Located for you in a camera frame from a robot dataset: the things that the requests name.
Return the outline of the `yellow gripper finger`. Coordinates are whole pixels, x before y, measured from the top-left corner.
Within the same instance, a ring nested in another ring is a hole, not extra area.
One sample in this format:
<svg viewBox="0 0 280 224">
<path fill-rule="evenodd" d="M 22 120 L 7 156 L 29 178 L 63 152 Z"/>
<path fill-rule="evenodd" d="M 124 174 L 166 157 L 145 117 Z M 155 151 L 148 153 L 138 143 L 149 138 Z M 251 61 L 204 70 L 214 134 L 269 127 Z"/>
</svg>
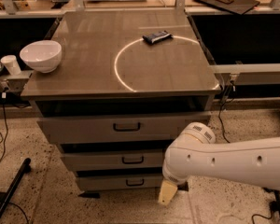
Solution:
<svg viewBox="0 0 280 224">
<path fill-rule="evenodd" d="M 177 192 L 177 185 L 168 181 L 163 180 L 161 182 L 161 189 L 159 193 L 158 203 L 162 205 L 168 205 L 170 201 L 174 198 Z"/>
</svg>

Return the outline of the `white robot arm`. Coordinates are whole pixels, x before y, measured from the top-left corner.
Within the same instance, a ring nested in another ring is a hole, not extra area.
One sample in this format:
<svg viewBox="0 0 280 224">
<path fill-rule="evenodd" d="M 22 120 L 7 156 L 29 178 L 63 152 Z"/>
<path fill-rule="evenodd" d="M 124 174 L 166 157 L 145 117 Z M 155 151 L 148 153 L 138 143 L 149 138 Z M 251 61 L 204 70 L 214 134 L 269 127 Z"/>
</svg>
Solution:
<svg viewBox="0 0 280 224">
<path fill-rule="evenodd" d="M 280 191 L 280 137 L 218 144 L 209 127 L 192 122 L 166 149 L 162 174 L 163 205 L 192 175 Z"/>
</svg>

